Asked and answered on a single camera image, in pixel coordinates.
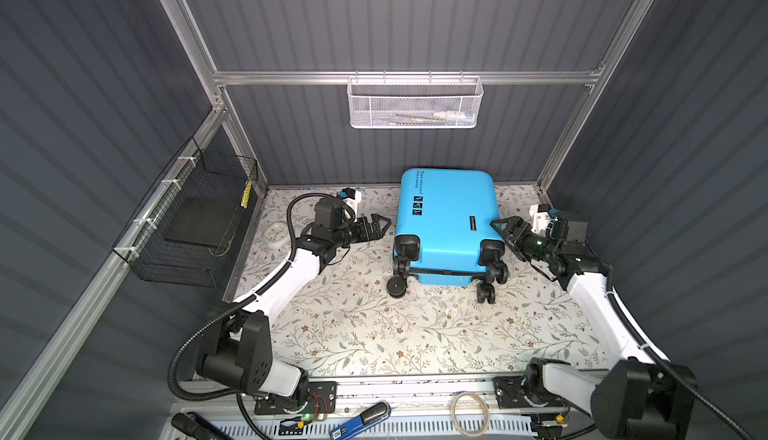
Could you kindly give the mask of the blue hard-shell suitcase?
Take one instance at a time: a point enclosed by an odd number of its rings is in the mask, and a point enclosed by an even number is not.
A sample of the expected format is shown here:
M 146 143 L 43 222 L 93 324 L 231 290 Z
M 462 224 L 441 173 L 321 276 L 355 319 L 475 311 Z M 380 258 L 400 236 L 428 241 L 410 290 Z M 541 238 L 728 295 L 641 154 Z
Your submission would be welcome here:
M 485 171 L 416 167 L 401 178 L 393 274 L 387 293 L 401 298 L 407 279 L 424 285 L 465 287 L 476 281 L 479 303 L 496 302 L 505 284 L 505 243 L 492 228 L 499 206 Z

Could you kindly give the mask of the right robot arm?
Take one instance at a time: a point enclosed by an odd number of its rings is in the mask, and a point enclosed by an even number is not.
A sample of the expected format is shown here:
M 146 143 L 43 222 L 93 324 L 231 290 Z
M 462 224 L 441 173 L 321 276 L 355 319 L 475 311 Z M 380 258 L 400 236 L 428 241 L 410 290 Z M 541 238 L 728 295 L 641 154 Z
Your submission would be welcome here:
M 683 439 L 700 402 L 740 438 L 750 438 L 700 392 L 689 368 L 671 363 L 648 338 L 615 290 L 612 266 L 585 243 L 567 241 L 566 218 L 551 216 L 541 233 L 519 216 L 490 225 L 519 259 L 547 264 L 581 308 L 609 363 L 598 379 L 566 361 L 532 358 L 518 388 L 529 404 L 563 400 L 588 415 L 607 439 Z

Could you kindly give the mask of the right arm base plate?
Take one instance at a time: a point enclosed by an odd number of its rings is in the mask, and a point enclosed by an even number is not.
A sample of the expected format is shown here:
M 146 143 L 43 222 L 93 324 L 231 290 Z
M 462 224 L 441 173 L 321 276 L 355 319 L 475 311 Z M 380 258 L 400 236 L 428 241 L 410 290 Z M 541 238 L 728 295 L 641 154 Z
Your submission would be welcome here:
M 496 376 L 492 379 L 500 408 L 565 407 L 566 404 L 550 393 L 537 393 L 527 386 L 525 376 Z

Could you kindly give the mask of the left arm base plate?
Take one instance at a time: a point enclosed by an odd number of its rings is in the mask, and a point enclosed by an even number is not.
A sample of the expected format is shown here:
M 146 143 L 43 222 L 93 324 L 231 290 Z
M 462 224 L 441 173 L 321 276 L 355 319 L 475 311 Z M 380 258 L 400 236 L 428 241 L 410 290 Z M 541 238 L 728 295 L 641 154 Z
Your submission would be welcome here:
M 300 385 L 293 397 L 268 394 L 257 398 L 253 412 L 256 415 L 334 413 L 337 390 L 335 381 L 310 381 Z

